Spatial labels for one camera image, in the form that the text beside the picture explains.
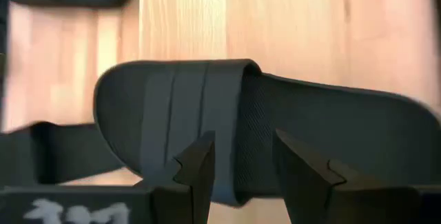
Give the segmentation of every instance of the wooden surface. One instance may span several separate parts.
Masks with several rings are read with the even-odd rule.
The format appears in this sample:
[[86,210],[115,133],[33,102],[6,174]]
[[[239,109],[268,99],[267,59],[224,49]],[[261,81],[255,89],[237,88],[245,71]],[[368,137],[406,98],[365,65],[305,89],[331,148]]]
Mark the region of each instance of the wooden surface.
[[[5,130],[92,121],[97,78],[137,59],[251,58],[284,77],[386,90],[441,110],[433,0],[132,0],[122,10],[12,5]],[[133,184],[127,171],[76,183]],[[280,200],[213,205],[210,223],[288,223]]]

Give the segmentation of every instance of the wood grain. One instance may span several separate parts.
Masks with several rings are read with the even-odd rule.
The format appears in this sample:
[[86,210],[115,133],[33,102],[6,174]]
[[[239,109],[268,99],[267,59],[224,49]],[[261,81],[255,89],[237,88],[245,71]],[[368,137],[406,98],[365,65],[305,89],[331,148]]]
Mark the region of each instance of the wood grain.
[[[441,112],[434,0],[131,0],[121,10],[11,6],[5,130],[92,121],[98,77],[124,61],[251,58],[265,72],[397,92]],[[73,182],[133,184],[126,170]],[[210,223],[288,223],[281,200]]]

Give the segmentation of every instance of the wooden table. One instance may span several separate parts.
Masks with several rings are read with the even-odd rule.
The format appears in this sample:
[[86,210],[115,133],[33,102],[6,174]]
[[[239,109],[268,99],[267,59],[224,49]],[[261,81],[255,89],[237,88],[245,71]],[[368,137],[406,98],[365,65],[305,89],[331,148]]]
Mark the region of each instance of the wooden table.
[[[386,90],[441,110],[433,0],[131,0],[121,10],[12,5],[6,130],[92,121],[109,67],[251,58],[284,77]],[[133,184],[122,170],[75,183]],[[281,200],[213,205],[210,223],[288,223]]]

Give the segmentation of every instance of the black plastic piece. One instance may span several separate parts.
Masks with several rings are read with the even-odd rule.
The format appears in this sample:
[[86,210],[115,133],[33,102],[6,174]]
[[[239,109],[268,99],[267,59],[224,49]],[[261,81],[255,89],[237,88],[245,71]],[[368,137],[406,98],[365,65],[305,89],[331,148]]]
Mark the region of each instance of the black plastic piece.
[[441,187],[387,185],[277,130],[273,160],[292,223],[439,223]]
[[214,133],[206,132],[134,187],[5,187],[0,223],[203,224],[214,180]]

